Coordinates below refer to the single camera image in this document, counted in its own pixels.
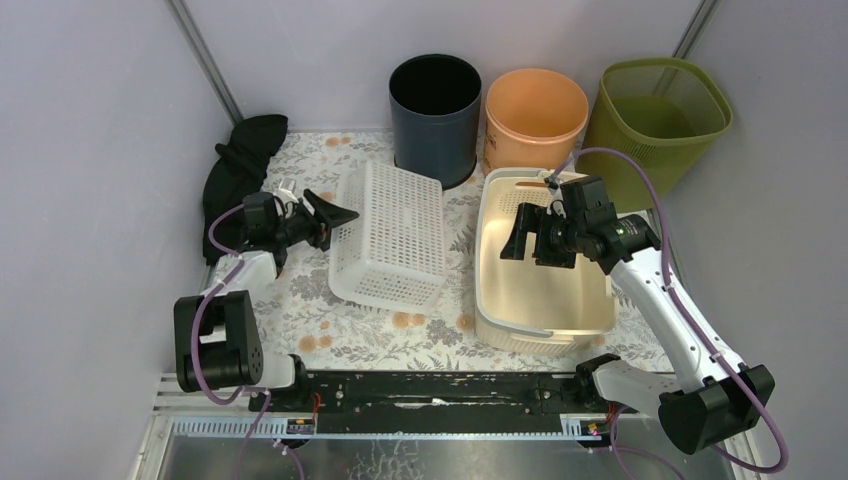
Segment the cream perforated large basket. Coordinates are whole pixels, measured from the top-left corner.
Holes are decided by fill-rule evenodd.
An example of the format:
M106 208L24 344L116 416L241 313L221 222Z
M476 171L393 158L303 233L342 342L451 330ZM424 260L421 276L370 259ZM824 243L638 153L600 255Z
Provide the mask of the cream perforated large basket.
M550 204L545 175L502 168L485 179L474 251L475 333L497 349L558 356L611 332L619 305L610 278L584 258L572 269L537 265L533 234L523 259L501 259L518 206Z

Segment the white slotted basket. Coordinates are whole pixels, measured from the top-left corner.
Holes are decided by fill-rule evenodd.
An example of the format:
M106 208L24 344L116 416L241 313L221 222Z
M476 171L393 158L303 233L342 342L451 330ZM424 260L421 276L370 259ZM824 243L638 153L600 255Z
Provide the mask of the white slotted basket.
M336 200L359 217L333 229L332 293L380 309L435 309L447 281L442 193L435 179L377 161L342 178Z

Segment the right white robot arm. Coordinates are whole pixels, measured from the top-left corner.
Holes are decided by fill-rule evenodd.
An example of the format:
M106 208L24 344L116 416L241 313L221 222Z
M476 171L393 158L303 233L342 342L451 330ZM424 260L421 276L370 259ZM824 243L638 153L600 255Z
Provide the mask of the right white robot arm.
M677 384L612 356L584 366L573 386L575 402L597 412L609 402L659 420L680 451L694 454L764 422L780 448L785 439L766 405L775 379L764 365L748 366L701 314L675 280L660 237L638 215L619 217L609 202L550 206L522 203L503 247L503 260L521 260L529 234L539 266L573 268L596 263L634 302L672 364Z

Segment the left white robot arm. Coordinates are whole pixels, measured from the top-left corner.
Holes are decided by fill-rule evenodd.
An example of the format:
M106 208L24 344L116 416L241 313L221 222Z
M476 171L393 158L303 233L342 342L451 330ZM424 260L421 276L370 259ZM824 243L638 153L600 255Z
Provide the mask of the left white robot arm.
M359 216L305 190L289 202L269 192L252 193L214 220L207 238L222 254L219 275L202 293L178 299L173 309L181 390L222 404L220 389L249 391L263 384L252 294L278 278L289 248L305 243L326 252L333 231Z

